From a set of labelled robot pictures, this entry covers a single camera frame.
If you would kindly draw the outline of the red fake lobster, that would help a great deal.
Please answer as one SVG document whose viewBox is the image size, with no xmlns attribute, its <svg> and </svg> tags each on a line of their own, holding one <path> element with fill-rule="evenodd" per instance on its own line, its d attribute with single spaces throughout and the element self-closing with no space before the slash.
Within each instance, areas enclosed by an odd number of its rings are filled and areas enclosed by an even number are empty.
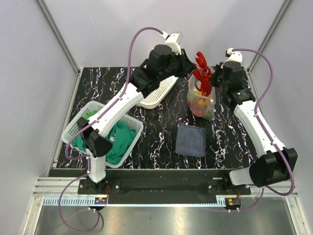
<svg viewBox="0 0 313 235">
<path fill-rule="evenodd" d="M 211 69 L 207 65 L 205 56 L 198 51 L 196 53 L 196 65 L 197 69 L 193 71 L 194 77 L 200 82 L 200 85 L 195 85 L 195 88 L 201 93 L 202 96 L 209 97 L 212 91 L 211 82 Z"/>
</svg>

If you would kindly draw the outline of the clear zip top bag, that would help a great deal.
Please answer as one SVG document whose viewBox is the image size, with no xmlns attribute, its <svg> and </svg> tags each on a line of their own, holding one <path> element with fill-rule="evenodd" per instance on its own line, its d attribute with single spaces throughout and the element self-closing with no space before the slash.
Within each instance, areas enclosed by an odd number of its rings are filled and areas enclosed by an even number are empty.
<svg viewBox="0 0 313 235">
<path fill-rule="evenodd" d="M 201 82 L 191 75 L 188 80 L 187 103 L 191 113 L 205 120 L 212 120 L 215 113 L 216 94 L 215 89 L 211 89 L 209 96 L 203 96 L 196 87 L 200 87 Z"/>
</svg>

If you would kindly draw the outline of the fake red grapes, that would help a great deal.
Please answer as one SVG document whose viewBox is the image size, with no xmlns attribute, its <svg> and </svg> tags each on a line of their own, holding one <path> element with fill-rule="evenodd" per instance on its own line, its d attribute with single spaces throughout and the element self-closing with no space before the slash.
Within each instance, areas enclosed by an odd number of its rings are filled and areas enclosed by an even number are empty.
<svg viewBox="0 0 313 235">
<path fill-rule="evenodd" d="M 203 117 L 206 115 L 206 107 L 200 105 L 197 100 L 188 101 L 189 109 L 193 115 L 197 117 Z"/>
</svg>

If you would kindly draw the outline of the fake orange fruit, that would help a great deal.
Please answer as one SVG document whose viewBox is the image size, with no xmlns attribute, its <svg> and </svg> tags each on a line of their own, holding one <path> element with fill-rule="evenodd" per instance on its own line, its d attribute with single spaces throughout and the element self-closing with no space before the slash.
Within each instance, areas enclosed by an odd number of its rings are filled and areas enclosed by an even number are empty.
<svg viewBox="0 0 313 235">
<path fill-rule="evenodd" d="M 198 97 L 198 104 L 200 106 L 206 106 L 209 102 L 209 99 L 203 98 L 203 97 Z"/>
</svg>

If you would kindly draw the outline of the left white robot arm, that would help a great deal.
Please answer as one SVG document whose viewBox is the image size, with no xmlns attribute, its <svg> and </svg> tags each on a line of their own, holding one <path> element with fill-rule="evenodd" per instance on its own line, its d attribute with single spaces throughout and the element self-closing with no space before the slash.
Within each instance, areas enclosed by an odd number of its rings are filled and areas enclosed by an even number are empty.
<svg viewBox="0 0 313 235">
<path fill-rule="evenodd" d="M 103 180 L 106 176 L 106 155 L 112 149 L 107 136 L 113 126 L 133 106 L 158 89 L 161 81 L 171 76 L 187 77 L 195 69 L 185 49 L 174 52 L 168 45 L 157 45 L 111 101 L 89 119 L 78 119 L 78 133 L 88 155 L 88 187 L 92 192 L 100 194 L 106 187 Z"/>
</svg>

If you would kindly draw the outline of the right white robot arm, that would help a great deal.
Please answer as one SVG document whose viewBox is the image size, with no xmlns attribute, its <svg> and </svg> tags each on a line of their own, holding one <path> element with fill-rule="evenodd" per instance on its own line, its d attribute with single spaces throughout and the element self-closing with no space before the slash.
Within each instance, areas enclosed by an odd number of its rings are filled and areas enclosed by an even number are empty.
<svg viewBox="0 0 313 235">
<path fill-rule="evenodd" d="M 262 188 L 290 180 L 298 157 L 296 150 L 286 148 L 266 123 L 244 78 L 246 72 L 241 63 L 226 61 L 214 67 L 211 81 L 220 90 L 224 104 L 244 126 L 257 153 L 251 166 L 231 171 L 229 178 L 222 181 L 228 194 L 235 193 L 240 185 Z"/>
</svg>

